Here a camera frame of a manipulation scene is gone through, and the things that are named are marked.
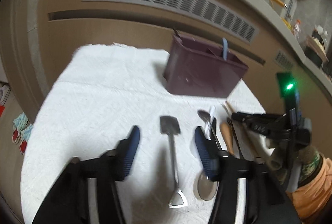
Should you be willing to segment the gloved right hand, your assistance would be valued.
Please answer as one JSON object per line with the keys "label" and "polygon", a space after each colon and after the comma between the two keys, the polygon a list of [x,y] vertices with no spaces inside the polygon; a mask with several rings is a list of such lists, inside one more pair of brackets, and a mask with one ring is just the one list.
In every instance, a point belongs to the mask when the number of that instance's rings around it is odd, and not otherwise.
{"label": "gloved right hand", "polygon": [[[282,168],[286,161],[286,151],[279,142],[266,138],[265,143],[267,148],[273,150],[267,161],[268,166],[276,173],[279,182],[282,184],[288,174],[287,169]],[[317,176],[322,167],[323,157],[314,146],[308,145],[295,151],[295,160],[300,164],[297,189],[308,184]]]}

